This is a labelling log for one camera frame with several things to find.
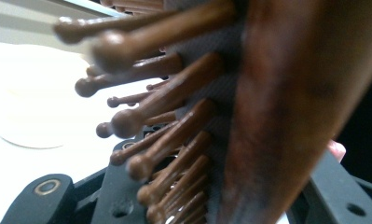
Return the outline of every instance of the white surface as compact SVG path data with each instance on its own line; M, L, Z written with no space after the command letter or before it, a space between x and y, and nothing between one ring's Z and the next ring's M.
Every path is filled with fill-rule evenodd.
M76 182L107 166L121 139L101 139L95 134L96 125L109 121L120 109L108 107L106 99L142 92L147 84L161 81L132 83L82 98L74 85L86 76L87 66L74 53L0 44L0 135L33 147L52 144L41 139L61 145L50 149L19 147L0 136L0 220L23 188L38 177L65 174ZM44 103L48 98L51 104ZM28 113L32 115L29 118L25 117ZM22 119L34 128L28 131ZM10 136L11 129L20 139Z

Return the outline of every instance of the wooden hairbrush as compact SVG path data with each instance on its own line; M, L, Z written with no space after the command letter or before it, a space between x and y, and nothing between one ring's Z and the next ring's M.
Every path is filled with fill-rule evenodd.
M142 79L132 70L159 49L181 61L151 70L170 78L119 102L139 105L97 128L132 137L174 111L177 121L156 121L169 124L111 157L147 183L138 199L151 223L275 223L372 81L372 0L102 3L133 12L132 21L155 19L134 29L108 19L55 26L67 39L92 36L95 64L80 95Z

